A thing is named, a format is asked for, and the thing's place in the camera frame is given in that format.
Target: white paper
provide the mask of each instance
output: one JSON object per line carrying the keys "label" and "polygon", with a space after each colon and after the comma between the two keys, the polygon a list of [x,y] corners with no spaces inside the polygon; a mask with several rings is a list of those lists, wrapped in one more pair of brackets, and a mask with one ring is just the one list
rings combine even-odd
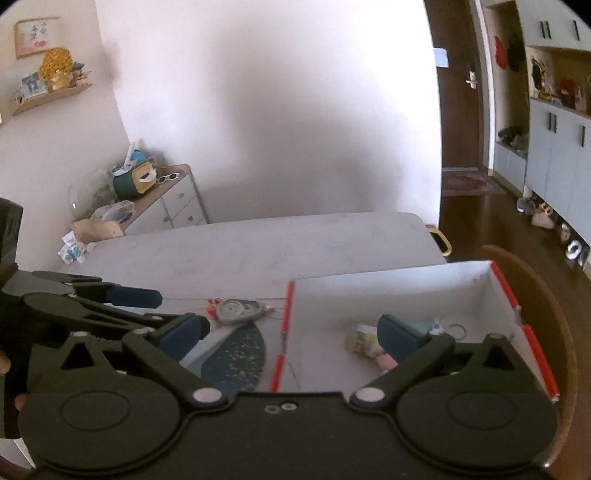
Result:
{"label": "white paper", "polygon": [[434,48],[435,65],[444,69],[449,68],[449,59],[447,58],[447,50],[445,48]]}

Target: wooden shelf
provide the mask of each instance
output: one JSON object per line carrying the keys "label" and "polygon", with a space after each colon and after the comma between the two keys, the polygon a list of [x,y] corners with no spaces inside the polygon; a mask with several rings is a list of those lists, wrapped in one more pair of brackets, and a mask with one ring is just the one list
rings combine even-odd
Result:
{"label": "wooden shelf", "polygon": [[38,106],[45,105],[46,103],[54,102],[55,100],[71,97],[73,95],[79,95],[80,93],[84,92],[84,90],[87,90],[90,87],[92,87],[92,84],[87,83],[85,85],[77,85],[72,88],[64,88],[53,93],[46,93],[45,95],[40,95],[38,97],[31,98],[30,100],[26,100],[21,105],[19,105],[16,108],[16,110],[12,113],[12,116],[26,112],[31,108],[36,108]]}

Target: dresser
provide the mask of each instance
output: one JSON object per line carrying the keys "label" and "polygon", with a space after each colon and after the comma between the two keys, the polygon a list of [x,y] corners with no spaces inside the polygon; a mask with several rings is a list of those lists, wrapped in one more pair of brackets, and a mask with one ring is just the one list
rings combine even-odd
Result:
{"label": "dresser", "polygon": [[125,235],[170,230],[207,223],[188,165],[161,168],[160,175],[178,173],[176,180],[155,185],[135,203],[133,216],[121,226]]}

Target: doormat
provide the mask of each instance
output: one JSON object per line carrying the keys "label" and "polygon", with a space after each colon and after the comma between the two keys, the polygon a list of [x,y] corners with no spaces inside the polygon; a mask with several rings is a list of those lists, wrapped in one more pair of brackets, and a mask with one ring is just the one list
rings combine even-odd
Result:
{"label": "doormat", "polygon": [[442,197],[503,195],[492,177],[480,171],[445,171],[441,185]]}

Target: white wall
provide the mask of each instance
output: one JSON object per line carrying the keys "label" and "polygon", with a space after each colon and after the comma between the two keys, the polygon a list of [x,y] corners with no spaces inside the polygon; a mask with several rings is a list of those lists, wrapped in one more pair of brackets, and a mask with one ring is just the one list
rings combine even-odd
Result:
{"label": "white wall", "polygon": [[[43,55],[17,60],[14,24],[60,16],[64,46],[86,63],[94,85],[80,96],[12,117],[9,99],[19,75],[39,68]],[[68,187],[95,168],[125,157],[128,140],[100,42],[94,0],[20,0],[0,18],[0,196],[25,209],[17,261],[25,270],[55,269],[72,221]]]}
{"label": "white wall", "polygon": [[97,0],[132,140],[188,163],[210,220],[372,210],[439,221],[421,0]]}

